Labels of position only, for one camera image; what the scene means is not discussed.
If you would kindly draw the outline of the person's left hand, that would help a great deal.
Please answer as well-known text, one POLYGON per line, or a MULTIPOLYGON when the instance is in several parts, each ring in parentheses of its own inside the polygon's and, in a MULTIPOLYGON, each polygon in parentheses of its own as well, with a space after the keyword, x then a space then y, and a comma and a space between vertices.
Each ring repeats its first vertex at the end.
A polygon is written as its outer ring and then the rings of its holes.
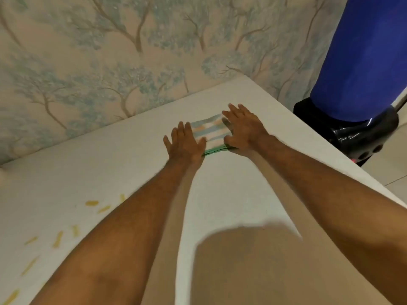
POLYGON ((182 142, 177 141, 177 126, 170 134, 172 143, 172 152, 168 153, 169 161, 183 164, 193 171, 197 171, 204 160, 203 154, 198 154, 197 141, 193 136, 190 122, 184 123, 185 139, 182 142))

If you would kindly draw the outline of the person's right hand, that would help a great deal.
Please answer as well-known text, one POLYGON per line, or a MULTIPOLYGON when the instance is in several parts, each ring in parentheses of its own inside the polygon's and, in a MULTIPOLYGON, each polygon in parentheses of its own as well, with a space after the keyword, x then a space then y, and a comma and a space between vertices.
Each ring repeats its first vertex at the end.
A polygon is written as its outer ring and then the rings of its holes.
MULTIPOLYGON (((230 122, 233 126, 232 136, 238 140, 239 150, 258 151, 261 146, 269 143, 272 136, 267 132, 260 119, 242 104, 243 120, 240 122, 230 122)), ((224 117, 228 119, 228 110, 222 111, 224 117)))

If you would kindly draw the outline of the striped cloth green edge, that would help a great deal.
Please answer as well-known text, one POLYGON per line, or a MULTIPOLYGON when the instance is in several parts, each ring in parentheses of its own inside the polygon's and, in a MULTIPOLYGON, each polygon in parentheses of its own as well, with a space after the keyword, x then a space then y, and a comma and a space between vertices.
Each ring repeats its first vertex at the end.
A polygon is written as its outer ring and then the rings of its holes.
POLYGON ((203 137, 206 138, 206 148, 203 156, 234 149, 233 146, 224 143, 225 136, 232 136, 233 126, 222 114, 191 122, 190 124, 197 142, 203 137))

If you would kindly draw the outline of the person's left forearm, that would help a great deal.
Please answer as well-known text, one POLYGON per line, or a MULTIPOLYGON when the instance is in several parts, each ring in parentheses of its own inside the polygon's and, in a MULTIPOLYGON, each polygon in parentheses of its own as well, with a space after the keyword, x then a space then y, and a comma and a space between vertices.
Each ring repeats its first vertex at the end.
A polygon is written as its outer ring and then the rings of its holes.
POLYGON ((169 159, 81 240, 29 305, 140 305, 176 194, 202 161, 169 159))

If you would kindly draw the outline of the person's right forearm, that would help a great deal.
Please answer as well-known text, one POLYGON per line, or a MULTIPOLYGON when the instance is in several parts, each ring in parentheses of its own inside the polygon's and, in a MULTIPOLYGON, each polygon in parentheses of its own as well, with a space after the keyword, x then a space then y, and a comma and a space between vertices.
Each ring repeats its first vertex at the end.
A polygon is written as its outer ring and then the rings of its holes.
POLYGON ((272 135, 250 140, 352 265, 392 305, 407 305, 407 208, 272 135))

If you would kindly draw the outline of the white sheet with yellow dashes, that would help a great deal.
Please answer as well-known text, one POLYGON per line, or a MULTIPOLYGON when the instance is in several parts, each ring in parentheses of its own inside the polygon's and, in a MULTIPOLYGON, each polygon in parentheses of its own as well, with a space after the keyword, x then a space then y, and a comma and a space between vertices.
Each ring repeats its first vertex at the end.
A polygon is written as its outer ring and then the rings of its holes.
MULTIPOLYGON (((180 120, 242 103, 284 143, 405 206, 276 99, 240 77, 5 164, 0 305, 29 305, 60 263, 168 159, 180 120)), ((260 159, 206 156, 171 211, 143 305, 390 305, 260 159)))

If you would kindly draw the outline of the black glossy base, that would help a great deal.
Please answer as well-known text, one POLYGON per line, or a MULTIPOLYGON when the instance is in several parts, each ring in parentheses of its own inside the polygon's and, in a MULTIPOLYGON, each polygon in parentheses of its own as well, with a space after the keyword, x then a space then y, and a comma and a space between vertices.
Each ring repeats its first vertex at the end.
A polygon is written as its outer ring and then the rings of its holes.
POLYGON ((393 106, 362 122, 346 122, 328 116, 306 98, 294 105, 293 114, 358 166, 379 153, 399 126, 393 106))

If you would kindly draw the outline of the blue cylinder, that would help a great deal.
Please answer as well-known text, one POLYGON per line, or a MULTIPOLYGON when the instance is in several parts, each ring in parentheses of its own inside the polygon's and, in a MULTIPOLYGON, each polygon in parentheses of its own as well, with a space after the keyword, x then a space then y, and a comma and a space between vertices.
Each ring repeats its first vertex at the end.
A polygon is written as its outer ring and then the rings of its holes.
POLYGON ((348 0, 310 99, 346 122, 374 118, 407 87, 407 0, 348 0))

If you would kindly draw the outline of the metal rod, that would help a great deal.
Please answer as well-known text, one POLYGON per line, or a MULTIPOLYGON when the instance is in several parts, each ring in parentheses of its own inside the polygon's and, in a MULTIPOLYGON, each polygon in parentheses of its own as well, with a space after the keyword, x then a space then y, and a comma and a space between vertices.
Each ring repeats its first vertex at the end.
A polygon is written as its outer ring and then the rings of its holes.
POLYGON ((391 105, 398 113, 406 102, 407 102, 407 88, 398 95, 398 97, 394 100, 394 102, 391 105))

